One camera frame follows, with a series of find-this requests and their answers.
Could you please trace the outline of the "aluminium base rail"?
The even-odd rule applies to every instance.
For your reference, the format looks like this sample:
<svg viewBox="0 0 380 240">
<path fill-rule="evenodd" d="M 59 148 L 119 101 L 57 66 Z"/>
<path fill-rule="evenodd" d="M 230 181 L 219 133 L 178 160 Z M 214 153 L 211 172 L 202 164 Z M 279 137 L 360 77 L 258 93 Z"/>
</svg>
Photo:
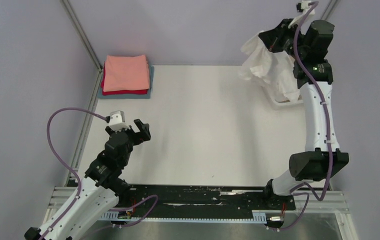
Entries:
<svg viewBox="0 0 380 240">
<path fill-rule="evenodd" d="M 56 186 L 52 192 L 47 209 L 59 209 L 75 191 L 75 187 Z M 297 193 L 308 193 L 307 213 L 342 213 L 349 214 L 349 206 L 342 191 L 327 191 L 325 198 L 318 201 L 310 191 L 298 190 Z"/>
</svg>

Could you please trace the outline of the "left aluminium frame post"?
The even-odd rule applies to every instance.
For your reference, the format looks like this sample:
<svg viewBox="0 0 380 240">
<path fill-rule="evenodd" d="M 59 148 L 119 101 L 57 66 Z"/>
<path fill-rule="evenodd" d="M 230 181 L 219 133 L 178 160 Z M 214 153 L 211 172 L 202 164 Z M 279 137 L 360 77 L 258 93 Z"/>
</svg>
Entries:
<svg viewBox="0 0 380 240">
<path fill-rule="evenodd" d="M 60 0 L 60 4 L 62 5 L 66 15 L 68 16 L 72 26 L 74 27 L 76 33 L 78 34 L 78 37 L 86 50 L 88 56 L 90 57 L 90 60 L 94 64 L 94 66 L 97 68 L 97 70 L 100 72 L 102 70 L 102 65 L 100 64 L 100 61 L 98 57 L 96 56 L 96 53 L 85 33 L 84 28 L 82 27 L 77 14 L 75 13 L 73 6 L 69 0 Z"/>
</svg>

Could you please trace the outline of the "folded blue t shirt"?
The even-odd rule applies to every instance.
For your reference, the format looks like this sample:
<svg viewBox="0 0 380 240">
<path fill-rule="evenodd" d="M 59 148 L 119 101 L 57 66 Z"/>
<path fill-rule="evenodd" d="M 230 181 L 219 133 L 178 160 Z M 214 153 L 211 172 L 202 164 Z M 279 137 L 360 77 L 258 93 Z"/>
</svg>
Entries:
<svg viewBox="0 0 380 240">
<path fill-rule="evenodd" d="M 149 66 L 149 74 L 150 74 L 150 88 L 147 90 L 146 94 L 135 94 L 135 93 L 122 93 L 122 94 L 112 94 L 112 95 L 103 95 L 102 86 L 105 79 L 105 69 L 103 68 L 102 73 L 102 81 L 100 83 L 100 87 L 98 88 L 97 98 L 101 100 L 144 100 L 150 99 L 152 89 L 153 89 L 153 80 L 154 80 L 154 71 L 155 67 L 151 64 Z"/>
</svg>

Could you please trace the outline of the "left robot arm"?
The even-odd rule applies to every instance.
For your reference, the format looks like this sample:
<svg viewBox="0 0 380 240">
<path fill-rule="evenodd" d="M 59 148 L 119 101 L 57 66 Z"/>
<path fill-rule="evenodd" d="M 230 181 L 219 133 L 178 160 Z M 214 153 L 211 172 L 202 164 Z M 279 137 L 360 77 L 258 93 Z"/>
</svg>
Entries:
<svg viewBox="0 0 380 240">
<path fill-rule="evenodd" d="M 78 240 L 105 212 L 130 203 L 130 185 L 120 175 L 133 148 L 151 139 L 149 124 L 140 119 L 134 123 L 138 131 L 122 123 L 109 123 L 104 150 L 91 162 L 80 186 L 48 222 L 29 228 L 25 239 Z"/>
</svg>

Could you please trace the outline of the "white plastic basket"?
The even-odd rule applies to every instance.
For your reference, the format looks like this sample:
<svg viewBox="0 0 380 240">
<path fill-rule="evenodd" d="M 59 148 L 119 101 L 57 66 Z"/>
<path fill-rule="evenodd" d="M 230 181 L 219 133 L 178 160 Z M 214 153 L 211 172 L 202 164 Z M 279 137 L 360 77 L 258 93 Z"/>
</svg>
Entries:
<svg viewBox="0 0 380 240">
<path fill-rule="evenodd" d="M 301 96 L 299 96 L 296 101 L 290 101 L 282 93 L 280 93 L 277 90 L 274 90 L 273 88 L 264 88 L 264 92 L 272 108 L 275 110 L 292 108 L 303 103 Z"/>
</svg>

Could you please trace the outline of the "folded peach t shirt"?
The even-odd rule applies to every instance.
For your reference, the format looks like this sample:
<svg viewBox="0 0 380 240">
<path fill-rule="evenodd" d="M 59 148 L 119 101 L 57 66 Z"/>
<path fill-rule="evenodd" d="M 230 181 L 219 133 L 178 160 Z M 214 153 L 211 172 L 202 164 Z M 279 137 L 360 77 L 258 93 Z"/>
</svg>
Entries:
<svg viewBox="0 0 380 240">
<path fill-rule="evenodd" d="M 104 62 L 104 92 L 149 90 L 149 65 L 146 55 L 108 55 Z"/>
</svg>

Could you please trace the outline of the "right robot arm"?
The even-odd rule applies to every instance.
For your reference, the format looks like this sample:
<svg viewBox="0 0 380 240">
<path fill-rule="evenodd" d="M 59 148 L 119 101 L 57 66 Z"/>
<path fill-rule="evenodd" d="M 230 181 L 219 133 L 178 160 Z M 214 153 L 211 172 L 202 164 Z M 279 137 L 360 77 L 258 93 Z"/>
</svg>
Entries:
<svg viewBox="0 0 380 240">
<path fill-rule="evenodd" d="M 304 152 L 292 154 L 289 169 L 271 179 L 263 195 L 265 206 L 275 209 L 296 189 L 311 182 L 330 179 L 349 163 L 342 152 L 332 116 L 333 71 L 326 60 L 333 39 L 334 25 L 325 20 L 313 21 L 302 34 L 292 19 L 283 19 L 277 27 L 258 35 L 271 53 L 285 52 L 295 58 L 293 74 L 305 106 L 306 144 Z"/>
</svg>

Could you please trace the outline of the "folded red t shirt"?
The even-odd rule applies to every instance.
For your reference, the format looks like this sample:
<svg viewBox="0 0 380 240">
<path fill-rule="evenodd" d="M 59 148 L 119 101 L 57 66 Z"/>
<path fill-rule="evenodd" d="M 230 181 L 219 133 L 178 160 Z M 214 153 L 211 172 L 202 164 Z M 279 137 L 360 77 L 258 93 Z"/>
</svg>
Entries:
<svg viewBox="0 0 380 240">
<path fill-rule="evenodd" d="M 102 86 L 103 95 L 146 94 L 150 88 L 148 64 L 132 66 L 105 66 L 105 79 Z"/>
</svg>

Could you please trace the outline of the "aluminium frame post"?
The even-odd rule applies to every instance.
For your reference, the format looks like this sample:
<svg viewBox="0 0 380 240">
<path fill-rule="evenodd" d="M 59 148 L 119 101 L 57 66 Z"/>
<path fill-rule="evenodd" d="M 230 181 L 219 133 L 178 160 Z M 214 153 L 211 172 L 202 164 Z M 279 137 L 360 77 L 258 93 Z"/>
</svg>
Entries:
<svg viewBox="0 0 380 240">
<path fill-rule="evenodd" d="M 74 27 L 76 33 L 78 34 L 78 37 L 86 50 L 88 56 L 90 57 L 90 60 L 94 64 L 94 66 L 97 68 L 97 70 L 100 72 L 102 70 L 102 65 L 100 64 L 100 61 L 98 57 L 96 56 L 96 53 L 85 33 L 84 28 L 82 27 L 77 14 L 75 13 L 73 6 L 69 0 L 60 0 L 60 4 L 62 5 L 66 15 L 68 16 L 72 26 Z"/>
<path fill-rule="evenodd" d="M 327 21 L 332 16 L 333 12 L 337 8 L 338 4 L 340 3 L 340 0 L 329 0 L 327 1 L 327 5 L 322 12 L 322 15 L 320 17 L 320 20 Z"/>
</svg>

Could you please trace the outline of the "white t shirt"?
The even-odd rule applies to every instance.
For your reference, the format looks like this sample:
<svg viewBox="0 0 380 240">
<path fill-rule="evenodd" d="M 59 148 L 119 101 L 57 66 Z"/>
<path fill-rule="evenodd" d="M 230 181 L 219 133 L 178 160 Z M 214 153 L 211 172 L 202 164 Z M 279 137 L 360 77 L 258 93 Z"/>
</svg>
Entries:
<svg viewBox="0 0 380 240">
<path fill-rule="evenodd" d="M 256 82 L 263 89 L 273 88 L 290 101 L 301 96 L 293 75 L 293 57 L 285 52 L 269 52 L 258 34 L 246 41 L 240 50 L 248 57 L 238 71 L 241 80 Z"/>
</svg>

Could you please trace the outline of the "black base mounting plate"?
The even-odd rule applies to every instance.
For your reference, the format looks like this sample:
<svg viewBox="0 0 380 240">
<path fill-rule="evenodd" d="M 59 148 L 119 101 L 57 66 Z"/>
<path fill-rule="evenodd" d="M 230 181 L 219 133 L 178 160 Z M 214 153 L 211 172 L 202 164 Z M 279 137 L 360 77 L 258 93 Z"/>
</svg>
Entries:
<svg viewBox="0 0 380 240">
<path fill-rule="evenodd" d="M 248 219 L 252 213 L 279 216 L 295 210 L 291 195 L 266 197 L 264 186 L 130 184 L 107 212 L 125 217 Z"/>
</svg>

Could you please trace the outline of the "right aluminium frame post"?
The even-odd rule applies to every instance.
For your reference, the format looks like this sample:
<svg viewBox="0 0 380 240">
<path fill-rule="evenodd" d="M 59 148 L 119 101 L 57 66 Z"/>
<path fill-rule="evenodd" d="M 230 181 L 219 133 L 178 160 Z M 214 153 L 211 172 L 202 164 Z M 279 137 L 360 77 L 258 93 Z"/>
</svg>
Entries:
<svg viewBox="0 0 380 240">
<path fill-rule="evenodd" d="M 320 17 L 320 20 L 327 21 L 332 16 L 333 12 L 337 8 L 338 4 L 340 3 L 340 0 L 329 0 L 327 1 L 327 5 L 322 12 L 322 15 Z"/>
</svg>

